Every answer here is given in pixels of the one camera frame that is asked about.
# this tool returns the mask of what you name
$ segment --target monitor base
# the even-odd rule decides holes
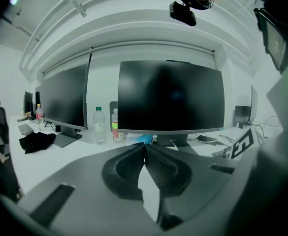
[[[82,138],[82,135],[76,134],[74,128],[68,128],[65,126],[61,126],[61,134],[56,135],[54,144],[60,148],[64,148],[65,146],[75,142],[76,140]]]
[[[164,147],[186,146],[188,135],[158,135],[157,144]]]
[[[251,125],[251,122],[240,122],[240,123],[239,123],[239,128],[245,129],[245,128],[248,127],[249,125]]]

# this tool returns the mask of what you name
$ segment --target black monitor screen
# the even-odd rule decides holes
[[[221,128],[224,126],[222,73],[189,63],[122,62],[118,123],[119,129],[142,131]]]
[[[254,89],[254,87],[252,87],[250,120],[254,120],[256,118],[256,113],[257,113],[257,91]]]
[[[28,113],[31,111],[32,104],[32,93],[25,92],[24,95],[24,113]]]
[[[40,92],[44,118],[68,127],[87,128],[87,64],[60,72],[44,81]]]
[[[237,123],[247,124],[250,118],[251,107],[249,106],[236,106],[234,111],[233,126]]]

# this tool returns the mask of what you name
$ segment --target white desk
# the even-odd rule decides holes
[[[81,139],[74,143],[59,148],[52,144],[47,150],[41,150],[31,154],[25,154],[21,148],[19,139],[24,136],[20,133],[19,125],[28,124],[35,133],[39,132],[36,121],[17,122],[20,117],[11,117],[9,122],[9,143],[10,154],[14,171],[16,173],[18,182],[25,194],[34,188],[41,181],[57,172],[67,164],[79,158],[108,151],[114,148],[125,146],[125,143],[117,144],[113,142],[111,132],[107,132],[107,143],[104,145],[97,145],[94,141],[94,133],[90,131],[82,131]],[[46,127],[44,133],[54,133],[51,127]],[[226,135],[230,138],[236,139],[243,133],[242,129],[232,128],[223,131],[208,133],[208,136],[218,138],[219,141],[225,144],[231,144],[228,140],[219,137],[219,135]],[[213,146],[203,144],[198,141],[189,141],[190,146],[202,156],[212,156],[213,152],[224,149],[224,146]]]

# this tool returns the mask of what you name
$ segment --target plastic bottle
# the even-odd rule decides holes
[[[94,124],[96,132],[96,143],[99,145],[106,143],[106,134],[104,126],[104,114],[101,111],[101,107],[96,107],[96,112],[94,114]]]
[[[113,132],[113,141],[120,143],[124,141],[124,134],[118,132],[118,109],[113,110],[112,115],[112,132]]]
[[[41,104],[38,104],[38,105],[37,105],[36,119],[37,119],[37,123],[39,124],[39,130],[40,130],[40,131],[44,131],[43,111],[42,111],[42,109],[41,109]]]

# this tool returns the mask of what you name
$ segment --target bottle label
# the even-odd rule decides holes
[[[43,118],[43,114],[36,114],[36,119],[37,120],[40,120],[40,119],[42,119]]]
[[[119,132],[117,129],[112,128],[112,132],[113,132],[113,140],[114,141],[119,141],[120,137],[119,137]]]
[[[118,123],[112,122],[112,133],[114,141],[121,141],[123,139],[123,133],[119,133],[118,131]]]
[[[104,123],[95,123],[95,132],[102,132],[104,130]]]

